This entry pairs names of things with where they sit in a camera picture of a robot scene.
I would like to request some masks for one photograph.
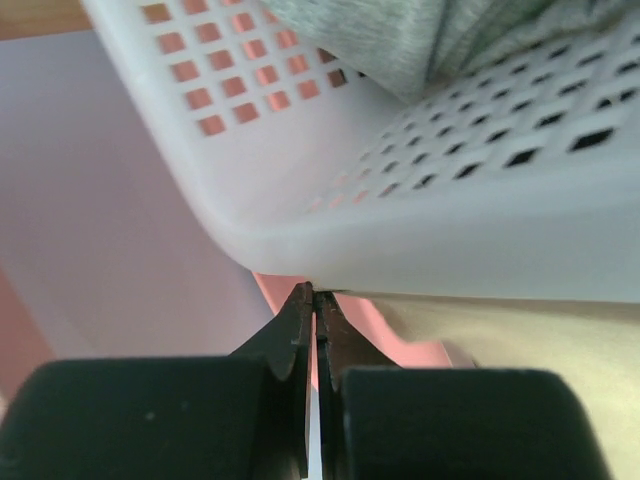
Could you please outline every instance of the white plastic basket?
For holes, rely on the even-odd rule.
[[[640,300],[638,14],[401,112],[256,0],[84,3],[195,214],[247,268]]]

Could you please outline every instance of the ventilation hole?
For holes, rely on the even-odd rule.
[[[429,185],[431,182],[433,182],[434,178],[436,178],[436,176],[433,175],[433,174],[425,175],[424,177],[422,177],[420,179],[420,181],[418,183],[416,183],[413,186],[414,190],[420,190],[421,188],[425,188],[427,185]]]
[[[298,44],[298,36],[293,30],[283,30],[276,33],[276,40],[281,49],[295,47]]]
[[[158,44],[162,53],[174,53],[185,49],[184,41],[179,33],[166,33],[158,37]]]
[[[400,186],[399,183],[392,183],[391,185],[389,185],[387,188],[385,188],[382,193],[380,194],[380,198],[384,198],[384,197],[388,197],[389,195],[391,195],[391,193],[396,190],[398,187]]]
[[[456,180],[459,180],[461,178],[466,178],[466,177],[472,175],[478,169],[479,166],[480,166],[479,163],[472,163],[471,165],[467,165],[462,170],[460,170],[458,173],[456,173],[454,178]]]
[[[511,109],[512,113],[519,112],[520,110],[524,110],[528,106],[531,105],[531,100],[526,100],[524,102],[520,102]]]
[[[640,63],[636,60],[632,60],[618,67],[616,70],[616,75],[626,75],[629,72],[634,71],[636,68],[640,67]]]
[[[532,148],[531,150],[525,150],[523,152],[516,153],[513,157],[511,157],[511,160],[509,160],[504,165],[504,167],[510,168],[510,167],[516,167],[518,165],[524,165],[525,163],[529,163],[531,160],[533,160],[533,156],[536,154],[537,151],[538,151],[537,148]]]
[[[360,203],[366,198],[367,195],[369,195],[369,190],[363,190],[358,195],[356,195],[356,197],[353,199],[353,203]]]
[[[284,110],[291,105],[289,97],[287,97],[287,94],[283,91],[267,95],[267,103],[269,103],[271,110],[273,110],[274,112]]]
[[[638,90],[636,90],[635,88],[630,88],[628,90],[623,91],[622,93],[620,93],[620,101],[626,102],[627,100],[631,100],[636,96],[637,92]]]
[[[278,72],[276,72],[273,65],[267,65],[266,67],[256,70],[256,78],[260,85],[269,85],[279,80]]]
[[[480,125],[486,122],[487,120],[489,120],[489,115],[482,115],[480,117],[475,118],[473,122],[471,122],[471,125]]]
[[[565,45],[564,47],[560,47],[557,50],[554,50],[553,52],[551,52],[549,54],[549,60],[561,57],[562,55],[564,55],[568,51],[569,51],[569,45]]]
[[[416,158],[413,159],[411,164],[412,165],[419,165],[422,162],[424,162],[427,158],[429,158],[429,154],[428,153],[421,153],[420,155],[418,155]]]
[[[536,78],[533,79],[533,81],[531,82],[532,85],[540,85],[544,82],[546,82],[547,80],[550,80],[553,77],[553,73],[551,72],[547,72],[544,75],[540,75]]]
[[[182,0],[184,5],[184,11],[188,15],[194,15],[196,13],[202,13],[209,10],[205,0]]]
[[[233,24],[233,29],[238,33],[248,32],[256,28],[256,24],[253,23],[253,18],[251,18],[251,15],[248,13],[234,15],[231,23]]]
[[[504,137],[507,133],[509,133],[509,129],[508,128],[505,128],[504,130],[500,130],[498,132],[492,133],[491,135],[489,135],[489,137],[487,137],[487,143],[493,143],[495,141],[498,141],[502,137]]]
[[[507,89],[505,89],[505,90],[500,90],[499,92],[497,92],[497,93],[493,96],[493,99],[494,99],[494,100],[498,100],[499,98],[504,98],[504,97],[506,97],[507,95],[509,95],[509,91],[510,91],[510,90],[509,90],[508,88],[507,88]]]
[[[398,162],[391,162],[382,169],[382,173],[389,173],[398,166]]]
[[[227,97],[235,97],[247,91],[240,77],[229,78],[222,82],[222,88]]]
[[[267,23],[278,23],[278,17],[276,17],[269,10],[264,11],[264,19],[267,21]]]
[[[225,68],[233,67],[233,58],[228,50],[218,50],[217,52],[210,53],[209,63],[214,70],[224,70]]]
[[[171,20],[169,9],[164,3],[155,3],[142,7],[142,13],[147,19],[147,23],[162,23]]]
[[[336,198],[334,198],[333,201],[329,204],[329,207],[330,208],[337,207],[342,203],[342,200],[344,200],[344,194],[340,194]]]
[[[198,88],[197,90],[192,90],[187,92],[185,95],[187,98],[187,102],[191,107],[191,110],[197,110],[198,108],[203,108],[211,105],[213,100],[211,100],[211,96],[206,88]]]
[[[558,112],[558,113],[554,113],[553,115],[544,117],[536,124],[536,128],[542,128],[549,125],[553,125],[554,123],[558,123],[560,120],[562,120],[562,117],[564,117],[565,113],[566,112]]]
[[[235,113],[236,119],[240,123],[251,122],[259,117],[258,110],[256,110],[256,106],[253,103],[239,105],[233,109],[233,113]]]
[[[580,80],[579,82],[572,83],[571,85],[567,85],[566,87],[562,88],[558,92],[558,95],[563,97],[565,95],[569,95],[570,93],[577,92],[578,90],[583,88],[586,84],[587,84],[586,80]]]
[[[578,67],[584,67],[585,65],[589,65],[590,63],[597,62],[602,57],[604,57],[603,52],[598,52],[598,53],[594,53],[593,55],[589,55],[588,57],[585,57],[578,62]]]
[[[323,50],[321,48],[318,49],[318,56],[320,57],[320,61],[322,63],[333,62],[336,59],[336,57],[334,57],[329,52],[327,52],[326,50]]]
[[[460,143],[456,143],[455,145],[452,145],[451,148],[449,148],[449,150],[445,152],[445,155],[453,155],[454,153],[457,153],[462,147],[464,147],[464,145],[465,145],[464,142],[460,142]]]
[[[438,137],[444,137],[445,135],[447,135],[448,133],[450,133],[453,130],[453,127],[449,126],[449,127],[444,127],[442,130],[440,130],[438,132]]]
[[[297,75],[298,73],[309,70],[309,64],[304,55],[296,55],[295,57],[288,58],[287,67],[292,75]]]
[[[344,75],[342,69],[329,72],[327,76],[329,77],[329,83],[333,88],[338,88],[347,84],[347,77]]]
[[[222,38],[220,30],[218,30],[218,26],[215,23],[203,23],[196,26],[196,35],[198,35],[200,43],[215,42]]]
[[[267,48],[262,40],[251,40],[244,44],[244,53],[249,60],[264,57],[267,54]]]
[[[595,147],[608,140],[613,135],[614,129],[607,128],[605,130],[599,130],[597,132],[583,135],[576,139],[575,142],[569,148],[570,152],[576,152],[578,150],[584,150],[585,148]]]
[[[224,122],[222,121],[222,118],[220,118],[218,115],[203,118],[198,122],[198,124],[200,125],[200,129],[202,130],[202,133],[204,133],[208,137],[212,135],[217,135],[226,130],[226,127],[224,126]]]
[[[613,103],[611,102],[611,100],[609,100],[608,98],[603,98],[602,100],[600,100],[598,102],[598,105],[596,105],[596,110],[602,110],[604,108],[609,108],[612,105],[613,105]]]
[[[189,80],[197,78],[200,75],[200,73],[198,73],[196,64],[191,60],[171,65],[171,70],[173,71],[173,76],[178,82],[187,82]]]
[[[320,90],[318,90],[318,85],[313,80],[307,80],[306,82],[302,82],[298,84],[298,92],[303,100],[307,100],[309,98],[313,98],[320,94]]]
[[[529,68],[529,65],[523,63],[522,65],[518,65],[516,68],[511,70],[511,75],[518,75],[519,73],[525,72]]]

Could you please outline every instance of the pink surface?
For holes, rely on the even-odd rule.
[[[304,281],[299,277],[259,273],[254,273],[254,277],[274,313],[280,310],[294,285]],[[336,295],[336,298],[349,323],[398,365],[422,368],[451,367],[451,359],[442,344],[407,343],[401,340],[369,300],[346,295]]]

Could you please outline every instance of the gray fabric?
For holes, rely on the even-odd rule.
[[[405,102],[427,85],[640,0],[263,0],[293,30]]]

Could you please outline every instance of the square hole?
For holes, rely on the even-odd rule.
[[[384,197],[388,197],[389,195],[391,195],[392,192],[394,192],[398,187],[400,186],[400,184],[398,182],[392,183],[391,185],[389,185],[387,188],[385,188],[382,193],[379,195],[380,198],[384,198]]]
[[[597,132],[582,135],[573,142],[573,144],[569,148],[569,151],[575,152],[578,150],[584,150],[585,148],[596,147],[601,143],[607,141],[614,132],[615,130],[613,128],[606,128],[604,130],[599,130]]]
[[[258,110],[256,110],[256,106],[253,103],[245,103],[237,106],[233,109],[233,113],[235,113],[236,118],[240,123],[251,122],[260,116],[258,115]]]
[[[267,23],[278,23],[278,18],[269,10],[264,11],[264,19],[267,21]]]
[[[347,77],[344,76],[344,72],[341,69],[329,72],[327,75],[333,88],[341,87],[347,83]]]
[[[142,13],[147,19],[147,23],[162,23],[171,20],[169,9],[164,3],[155,3],[142,7]]]
[[[231,23],[233,23],[233,28],[238,33],[248,32],[256,28],[256,24],[253,23],[253,18],[246,12],[234,15]]]
[[[210,53],[209,63],[214,70],[224,70],[225,68],[233,67],[233,58],[228,50],[218,50],[217,52]]]
[[[420,155],[418,155],[416,158],[413,159],[411,164],[412,165],[419,165],[422,162],[424,162],[427,158],[429,158],[429,154],[428,153],[421,153]]]
[[[222,82],[222,88],[227,97],[235,97],[247,91],[240,77],[229,78]]]
[[[188,15],[194,15],[196,13],[202,13],[209,10],[205,0],[182,0],[184,5],[184,11]]]
[[[313,98],[320,94],[320,90],[318,90],[318,85],[313,80],[308,80],[306,82],[299,83],[298,92],[300,92],[300,96],[304,100]]]
[[[198,88],[197,90],[187,92],[186,97],[192,110],[197,110],[198,108],[206,107],[213,103],[206,88]]]
[[[220,118],[220,116],[218,115],[203,118],[202,120],[198,121],[198,123],[200,124],[202,133],[204,133],[206,136],[217,135],[226,130],[222,118]]]
[[[507,133],[509,133],[509,129],[508,128],[505,128],[503,130],[499,130],[497,132],[494,132],[491,135],[489,135],[489,137],[487,137],[487,143],[497,142],[502,137],[504,137]]]
[[[218,30],[218,26],[215,23],[203,23],[196,26],[196,34],[200,43],[215,42],[222,38],[220,30]]]
[[[524,165],[531,162],[534,155],[538,151],[537,148],[525,150],[524,152],[516,153],[511,159],[504,165],[505,168],[517,167],[518,165]]]
[[[256,70],[256,78],[260,85],[269,85],[279,80],[278,72],[276,72],[273,65],[267,65],[266,67]]]
[[[320,57],[320,61],[322,63],[333,62],[336,59],[336,57],[334,57],[329,52],[327,52],[326,50],[323,50],[321,48],[318,49],[318,56]]]
[[[435,175],[430,174],[430,175],[425,175],[424,177],[422,177],[420,179],[420,181],[418,183],[416,183],[413,186],[414,190],[420,190],[421,188],[425,188],[427,185],[429,185],[431,182],[433,182],[433,180],[436,178]]]
[[[398,166],[398,162],[391,162],[382,169],[382,173],[390,173]]]
[[[281,49],[294,47],[298,44],[298,36],[293,30],[282,30],[276,33],[276,40]]]
[[[284,110],[291,105],[289,97],[287,97],[287,94],[283,91],[267,95],[267,102],[274,112]]]
[[[292,75],[297,75],[298,73],[309,70],[309,64],[304,55],[296,55],[295,57],[288,58],[287,67]]]
[[[564,47],[560,47],[549,54],[549,60],[554,58],[561,57],[565,53],[569,51],[569,45],[565,45]]]
[[[476,170],[478,170],[478,167],[480,167],[479,163],[472,163],[471,165],[467,165],[466,167],[464,167],[462,170],[460,170],[458,173],[456,173],[455,175],[455,179],[459,180],[462,178],[466,178],[471,176]]]
[[[564,117],[565,112],[556,112],[551,115],[547,115],[546,117],[540,119],[540,121],[536,124],[536,128],[547,127],[549,125],[553,125],[554,123],[558,123]]]
[[[249,60],[255,60],[264,57],[267,54],[267,48],[262,40],[251,40],[244,44],[244,53],[247,54]]]
[[[163,53],[174,53],[185,49],[184,40],[178,32],[158,36],[158,43]]]
[[[188,80],[193,80],[197,78],[200,73],[198,72],[198,68],[196,64],[191,60],[187,60],[186,62],[176,63],[171,65],[171,70],[173,71],[173,76],[179,82],[186,82]]]

